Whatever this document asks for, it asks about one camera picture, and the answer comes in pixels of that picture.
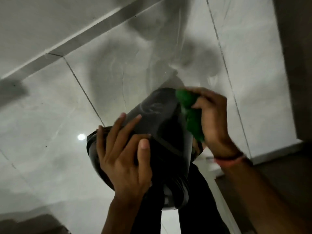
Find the person's right hand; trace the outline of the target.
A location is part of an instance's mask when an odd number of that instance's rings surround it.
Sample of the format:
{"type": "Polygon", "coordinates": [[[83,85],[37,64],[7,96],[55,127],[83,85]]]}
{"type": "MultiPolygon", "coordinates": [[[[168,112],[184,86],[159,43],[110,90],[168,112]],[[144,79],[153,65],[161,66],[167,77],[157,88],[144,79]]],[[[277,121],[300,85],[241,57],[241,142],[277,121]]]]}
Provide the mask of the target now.
{"type": "Polygon", "coordinates": [[[188,91],[206,97],[210,109],[202,110],[201,125],[205,145],[214,157],[232,156],[241,151],[232,141],[227,125],[227,98],[203,87],[187,87],[188,91]]]}

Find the person's left hand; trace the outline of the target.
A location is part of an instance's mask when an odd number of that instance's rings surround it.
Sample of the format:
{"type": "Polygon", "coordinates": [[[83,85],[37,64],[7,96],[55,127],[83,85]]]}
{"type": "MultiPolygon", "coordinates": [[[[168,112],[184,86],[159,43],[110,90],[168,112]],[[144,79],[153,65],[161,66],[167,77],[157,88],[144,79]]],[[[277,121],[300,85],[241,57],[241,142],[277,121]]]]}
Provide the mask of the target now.
{"type": "Polygon", "coordinates": [[[138,172],[138,144],[141,139],[150,139],[149,134],[129,135],[119,156],[111,156],[111,129],[106,137],[105,163],[100,163],[114,186],[115,193],[142,194],[151,185],[151,176],[140,176],[138,172]]]}

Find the green cleaning cloth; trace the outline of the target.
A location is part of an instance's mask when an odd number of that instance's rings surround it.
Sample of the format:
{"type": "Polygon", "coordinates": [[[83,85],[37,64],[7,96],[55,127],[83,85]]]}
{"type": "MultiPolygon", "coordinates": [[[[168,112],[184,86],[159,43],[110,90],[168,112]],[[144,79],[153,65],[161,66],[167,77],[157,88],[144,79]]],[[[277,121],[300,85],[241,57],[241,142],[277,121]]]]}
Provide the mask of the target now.
{"type": "Polygon", "coordinates": [[[175,94],[181,105],[182,114],[186,120],[187,130],[197,141],[204,142],[205,137],[201,126],[202,110],[192,108],[200,95],[185,89],[178,89],[175,94]]]}

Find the black helmet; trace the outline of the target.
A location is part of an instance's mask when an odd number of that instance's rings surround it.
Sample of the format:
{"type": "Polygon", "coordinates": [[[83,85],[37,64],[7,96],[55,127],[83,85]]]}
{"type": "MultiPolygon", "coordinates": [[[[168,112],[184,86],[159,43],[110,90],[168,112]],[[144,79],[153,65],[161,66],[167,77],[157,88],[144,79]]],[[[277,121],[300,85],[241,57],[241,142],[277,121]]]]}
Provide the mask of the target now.
{"type": "Polygon", "coordinates": [[[189,200],[189,168],[197,156],[193,144],[199,143],[201,153],[201,142],[186,128],[176,89],[155,90],[126,115],[122,125],[125,126],[139,114],[142,119],[131,136],[150,134],[153,172],[151,187],[144,198],[158,197],[162,211],[181,209],[189,200]]]}

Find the person's left forearm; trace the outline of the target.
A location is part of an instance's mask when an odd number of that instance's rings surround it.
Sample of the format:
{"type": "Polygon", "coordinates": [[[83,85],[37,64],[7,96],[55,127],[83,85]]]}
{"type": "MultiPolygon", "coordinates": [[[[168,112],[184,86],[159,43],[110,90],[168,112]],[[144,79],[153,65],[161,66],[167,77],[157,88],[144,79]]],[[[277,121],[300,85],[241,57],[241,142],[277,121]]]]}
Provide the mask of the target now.
{"type": "Polygon", "coordinates": [[[142,200],[142,194],[115,193],[101,234],[130,234],[142,200]]]}

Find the person's right forearm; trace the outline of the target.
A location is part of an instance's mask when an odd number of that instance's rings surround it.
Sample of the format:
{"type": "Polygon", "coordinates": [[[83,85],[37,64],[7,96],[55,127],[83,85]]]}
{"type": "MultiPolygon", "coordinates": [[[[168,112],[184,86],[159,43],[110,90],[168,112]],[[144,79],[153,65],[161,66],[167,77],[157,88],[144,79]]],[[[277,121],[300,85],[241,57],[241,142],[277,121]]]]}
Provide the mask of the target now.
{"type": "Polygon", "coordinates": [[[250,160],[222,171],[240,196],[257,234],[312,234],[312,228],[296,215],[250,160]]]}

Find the red thread wristband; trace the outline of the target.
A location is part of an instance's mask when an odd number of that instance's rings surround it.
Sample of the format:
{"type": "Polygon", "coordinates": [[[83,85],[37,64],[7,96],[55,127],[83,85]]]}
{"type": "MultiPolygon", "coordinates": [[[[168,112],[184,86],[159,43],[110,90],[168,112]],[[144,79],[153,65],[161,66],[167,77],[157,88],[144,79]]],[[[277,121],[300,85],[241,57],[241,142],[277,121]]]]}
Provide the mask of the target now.
{"type": "Polygon", "coordinates": [[[214,157],[213,160],[220,168],[223,169],[239,164],[240,162],[246,159],[248,160],[248,157],[246,157],[246,155],[243,152],[238,151],[232,156],[214,157]]]}

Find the person's black trousers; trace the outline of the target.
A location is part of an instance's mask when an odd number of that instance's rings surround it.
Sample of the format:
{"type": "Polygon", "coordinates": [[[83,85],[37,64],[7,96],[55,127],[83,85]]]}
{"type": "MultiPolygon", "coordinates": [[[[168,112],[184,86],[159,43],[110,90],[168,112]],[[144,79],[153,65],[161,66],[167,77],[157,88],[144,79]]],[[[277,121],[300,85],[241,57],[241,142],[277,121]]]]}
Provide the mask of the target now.
{"type": "MultiPolygon", "coordinates": [[[[188,203],[178,210],[181,234],[230,234],[207,181],[194,163],[190,164],[188,182],[188,203]]],[[[160,234],[161,215],[158,197],[144,198],[130,234],[160,234]]]]}

